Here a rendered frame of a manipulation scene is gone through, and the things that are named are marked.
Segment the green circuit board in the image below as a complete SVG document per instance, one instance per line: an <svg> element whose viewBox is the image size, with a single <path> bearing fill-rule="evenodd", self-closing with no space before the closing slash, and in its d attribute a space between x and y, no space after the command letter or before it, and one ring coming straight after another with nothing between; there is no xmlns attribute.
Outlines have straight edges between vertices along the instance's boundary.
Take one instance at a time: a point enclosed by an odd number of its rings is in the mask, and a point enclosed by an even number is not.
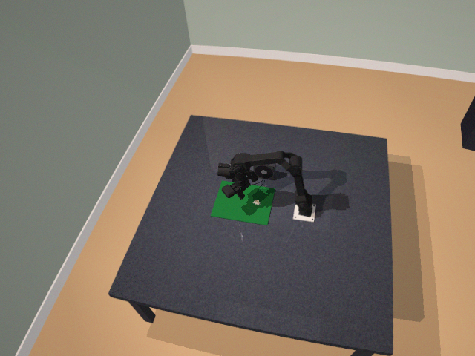
<svg viewBox="0 0 475 356"><path fill-rule="evenodd" d="M237 194L228 198L222 192L222 187L233 183L222 180L211 217L268 225L275 188L250 185L243 192L245 195L243 199Z"/></svg>

